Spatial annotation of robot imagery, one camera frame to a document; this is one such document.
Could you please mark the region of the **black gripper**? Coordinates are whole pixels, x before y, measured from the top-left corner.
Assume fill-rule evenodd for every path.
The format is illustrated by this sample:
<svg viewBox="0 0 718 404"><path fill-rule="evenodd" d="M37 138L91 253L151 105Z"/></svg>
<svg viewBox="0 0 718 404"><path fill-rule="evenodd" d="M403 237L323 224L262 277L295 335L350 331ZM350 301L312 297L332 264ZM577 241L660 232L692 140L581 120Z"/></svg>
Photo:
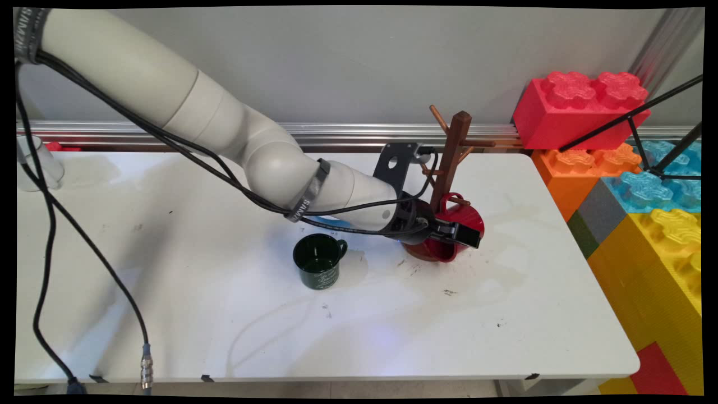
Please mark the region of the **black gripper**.
<svg viewBox="0 0 718 404"><path fill-rule="evenodd" d="M392 220L387 224L388 238L405 245L420 245L437 240L447 245L463 245L477 249L482 233L458 222L436 220L428 202L412 199L397 204Z"/></svg>

